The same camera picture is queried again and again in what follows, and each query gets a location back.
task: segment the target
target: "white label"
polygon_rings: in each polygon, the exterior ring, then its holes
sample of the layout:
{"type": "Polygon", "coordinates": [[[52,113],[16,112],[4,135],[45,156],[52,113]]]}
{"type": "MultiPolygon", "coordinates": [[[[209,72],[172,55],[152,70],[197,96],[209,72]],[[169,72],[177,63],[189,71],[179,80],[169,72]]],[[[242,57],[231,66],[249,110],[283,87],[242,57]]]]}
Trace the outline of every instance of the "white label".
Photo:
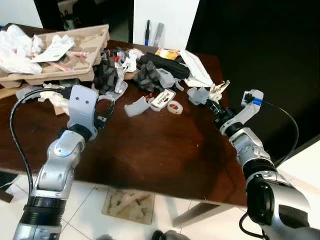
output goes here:
{"type": "Polygon", "coordinates": [[[73,43],[52,43],[43,53],[36,56],[30,63],[56,62],[66,54],[73,43]]]}
{"type": "Polygon", "coordinates": [[[163,92],[161,92],[155,100],[152,101],[152,105],[157,107],[157,108],[164,108],[168,102],[170,102],[176,93],[174,91],[170,91],[168,89],[165,89],[163,92]]]}

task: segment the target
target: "pen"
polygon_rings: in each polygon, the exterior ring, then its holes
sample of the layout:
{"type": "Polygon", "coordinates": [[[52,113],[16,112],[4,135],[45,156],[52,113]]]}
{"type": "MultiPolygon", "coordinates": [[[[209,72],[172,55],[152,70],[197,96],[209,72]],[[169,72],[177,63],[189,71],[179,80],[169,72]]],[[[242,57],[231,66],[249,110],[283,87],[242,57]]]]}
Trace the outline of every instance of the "pen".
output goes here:
{"type": "Polygon", "coordinates": [[[146,23],[145,38],[144,38],[144,45],[146,46],[149,45],[149,34],[150,34],[149,26],[150,26],[150,20],[148,20],[148,22],[146,23]]]}

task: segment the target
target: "tape roll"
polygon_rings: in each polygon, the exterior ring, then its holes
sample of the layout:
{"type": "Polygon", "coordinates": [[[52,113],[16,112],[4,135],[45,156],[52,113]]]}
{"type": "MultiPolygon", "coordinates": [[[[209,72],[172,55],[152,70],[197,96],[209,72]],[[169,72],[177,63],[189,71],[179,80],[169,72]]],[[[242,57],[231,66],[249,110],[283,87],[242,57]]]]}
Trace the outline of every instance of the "tape roll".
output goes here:
{"type": "Polygon", "coordinates": [[[173,114],[181,114],[184,110],[184,107],[177,101],[170,101],[167,105],[168,111],[173,114]]]}

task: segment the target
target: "cardboard tray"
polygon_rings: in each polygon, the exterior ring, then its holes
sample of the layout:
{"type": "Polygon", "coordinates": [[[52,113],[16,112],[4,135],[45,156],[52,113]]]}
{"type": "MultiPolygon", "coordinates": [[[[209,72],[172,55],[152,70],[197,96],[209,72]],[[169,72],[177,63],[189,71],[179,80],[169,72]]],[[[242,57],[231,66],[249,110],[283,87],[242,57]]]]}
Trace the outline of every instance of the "cardboard tray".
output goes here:
{"type": "Polygon", "coordinates": [[[22,80],[25,80],[30,85],[41,85],[45,81],[75,78],[80,81],[92,81],[95,76],[93,66],[100,63],[100,50],[107,47],[110,39],[108,30],[109,25],[106,24],[38,35],[42,39],[44,47],[47,48],[51,44],[54,35],[63,37],[67,34],[74,38],[76,44],[70,51],[88,54],[86,57],[66,54],[64,59],[57,62],[64,67],[73,68],[73,71],[62,71],[47,63],[41,64],[42,73],[40,74],[7,73],[0,70],[0,85],[5,88],[17,88],[21,85],[22,80]]]}

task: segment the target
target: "table leg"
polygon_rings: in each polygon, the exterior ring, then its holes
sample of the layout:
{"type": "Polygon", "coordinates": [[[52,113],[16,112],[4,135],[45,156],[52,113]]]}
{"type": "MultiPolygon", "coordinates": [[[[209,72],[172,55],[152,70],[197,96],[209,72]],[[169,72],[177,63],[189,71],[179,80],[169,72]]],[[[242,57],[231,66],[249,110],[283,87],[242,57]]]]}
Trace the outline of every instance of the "table leg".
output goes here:
{"type": "Polygon", "coordinates": [[[197,223],[216,214],[227,211],[231,208],[233,208],[233,206],[229,204],[215,205],[211,203],[201,202],[182,215],[177,216],[173,220],[172,225],[174,228],[184,228],[188,225],[197,223]]]}

